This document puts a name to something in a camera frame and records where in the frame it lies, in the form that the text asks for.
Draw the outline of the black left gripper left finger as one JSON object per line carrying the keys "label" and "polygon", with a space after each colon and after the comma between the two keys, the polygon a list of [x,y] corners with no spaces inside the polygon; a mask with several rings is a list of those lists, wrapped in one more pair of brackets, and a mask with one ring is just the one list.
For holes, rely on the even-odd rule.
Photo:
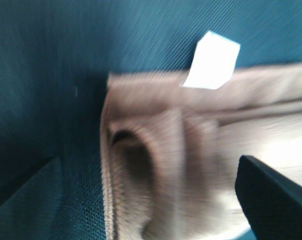
{"label": "black left gripper left finger", "polygon": [[47,158],[0,187],[0,240],[47,240],[63,198],[58,157]]}

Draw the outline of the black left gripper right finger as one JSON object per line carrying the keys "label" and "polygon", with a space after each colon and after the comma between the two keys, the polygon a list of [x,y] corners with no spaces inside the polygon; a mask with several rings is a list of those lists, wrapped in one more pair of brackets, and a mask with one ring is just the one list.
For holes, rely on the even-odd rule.
{"label": "black left gripper right finger", "polygon": [[302,240],[302,186],[253,156],[241,156],[235,193],[256,239]]}

